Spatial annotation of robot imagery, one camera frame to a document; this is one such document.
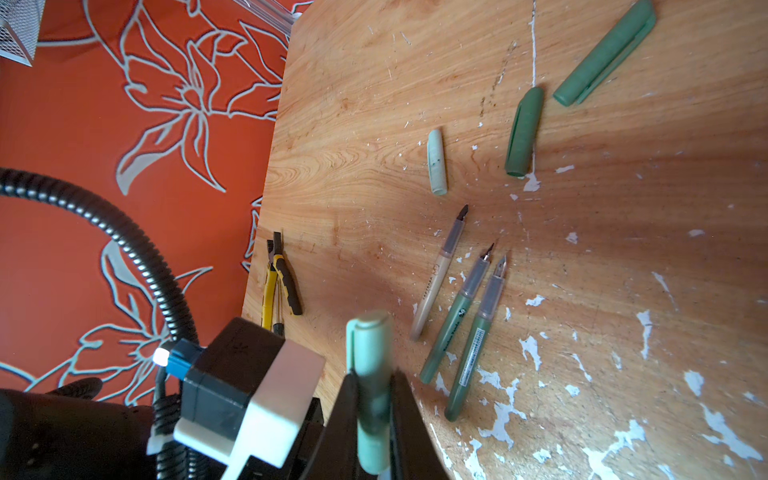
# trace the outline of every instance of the pliers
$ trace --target pliers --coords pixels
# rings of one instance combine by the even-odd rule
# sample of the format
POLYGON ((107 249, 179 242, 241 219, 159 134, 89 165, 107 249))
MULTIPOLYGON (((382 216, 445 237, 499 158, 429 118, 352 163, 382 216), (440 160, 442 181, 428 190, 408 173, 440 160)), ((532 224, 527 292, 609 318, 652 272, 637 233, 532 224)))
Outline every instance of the pliers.
MULTIPOLYGON (((266 249, 269 254, 270 262, 266 272, 264 303, 261 307, 261 326, 265 329, 272 330, 272 312, 278 277, 283 284, 284 289, 282 290, 285 292, 291 313, 295 316, 300 316, 303 313, 303 310, 299 300, 299 293, 296 290, 296 282, 293 280, 293 276, 288 269, 288 263, 286 262, 285 257, 283 257, 283 236, 280 232, 275 232, 273 239, 266 241, 266 249)), ((275 330, 278 329, 278 325, 280 325, 279 329, 282 329, 282 323, 275 323, 275 330)))

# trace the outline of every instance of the mint green pen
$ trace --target mint green pen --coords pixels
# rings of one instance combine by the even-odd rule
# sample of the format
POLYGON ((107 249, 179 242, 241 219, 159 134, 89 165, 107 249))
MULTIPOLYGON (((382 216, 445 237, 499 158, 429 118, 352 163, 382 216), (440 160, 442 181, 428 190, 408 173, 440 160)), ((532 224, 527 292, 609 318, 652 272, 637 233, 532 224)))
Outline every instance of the mint green pen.
POLYGON ((475 295, 480 288, 480 283, 485 276, 485 272, 488 271, 488 267, 491 266, 491 262, 488 258, 491 256, 491 250, 493 250, 493 243, 488 250, 478 258, 475 266, 472 267, 472 271, 469 272, 467 280, 462 285, 462 291, 456 296, 456 300, 453 300, 453 305, 448 311, 448 316, 445 318, 440 333, 437 334, 435 345, 432 347, 432 351, 429 352, 427 361, 424 362, 424 368, 422 368, 419 378, 422 383, 429 384, 432 378, 437 373, 437 368, 440 366, 442 357, 445 355, 445 351, 448 349, 448 345, 451 344, 453 336, 458 329, 458 326, 462 324, 464 315, 469 311, 469 307, 472 306, 472 301, 475 299, 475 295))
POLYGON ((485 344, 485 337, 488 336, 488 331, 491 329, 498 299, 502 296, 506 270, 507 257, 504 255, 485 287, 478 314, 475 321, 472 322, 472 329, 469 330, 467 344, 462 354, 462 362, 459 363, 458 372, 453 381, 453 387, 451 387, 451 396, 448 398, 448 406, 445 407, 445 417, 449 422, 456 421, 464 405, 464 400, 467 398, 469 382, 472 380, 472 374, 475 373, 478 357, 480 357, 482 346, 485 344))

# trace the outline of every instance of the green pen cap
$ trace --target green pen cap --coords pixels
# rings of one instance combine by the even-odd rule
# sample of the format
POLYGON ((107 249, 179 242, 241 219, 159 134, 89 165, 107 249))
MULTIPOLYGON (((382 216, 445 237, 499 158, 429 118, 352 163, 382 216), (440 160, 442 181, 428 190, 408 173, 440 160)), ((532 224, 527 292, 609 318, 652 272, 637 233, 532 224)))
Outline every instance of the green pen cap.
POLYGON ((637 0, 621 20, 589 52, 568 78, 554 91, 555 100, 564 107, 580 104, 621 65, 656 25, 651 0, 637 0))
POLYGON ((541 87, 528 90, 520 100, 515 113, 515 122, 512 124, 512 133, 509 136, 507 161, 504 164, 507 175, 522 178, 528 173, 543 105, 544 90, 541 87))
POLYGON ((382 310, 346 324, 346 367, 358 377, 357 457, 378 475, 389 467, 389 384, 392 320, 382 310))

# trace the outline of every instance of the metal mesh basket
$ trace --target metal mesh basket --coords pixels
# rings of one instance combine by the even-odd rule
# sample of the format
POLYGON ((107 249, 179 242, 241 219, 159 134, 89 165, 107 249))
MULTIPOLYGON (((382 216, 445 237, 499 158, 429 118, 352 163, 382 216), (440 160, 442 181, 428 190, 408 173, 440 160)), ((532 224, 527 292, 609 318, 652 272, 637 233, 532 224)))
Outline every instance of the metal mesh basket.
POLYGON ((0 57, 32 66, 45 0, 0 0, 0 57))

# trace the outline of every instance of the yellow pliers handle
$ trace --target yellow pliers handle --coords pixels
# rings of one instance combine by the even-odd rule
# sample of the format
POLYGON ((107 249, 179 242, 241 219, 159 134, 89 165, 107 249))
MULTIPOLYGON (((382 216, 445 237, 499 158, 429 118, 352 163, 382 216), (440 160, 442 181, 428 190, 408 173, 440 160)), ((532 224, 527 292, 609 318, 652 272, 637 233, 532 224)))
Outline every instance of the yellow pliers handle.
POLYGON ((266 283, 264 284, 264 302, 261 305, 261 326, 272 331, 272 309, 275 301, 275 286, 277 285, 277 271, 270 265, 266 271, 266 283))

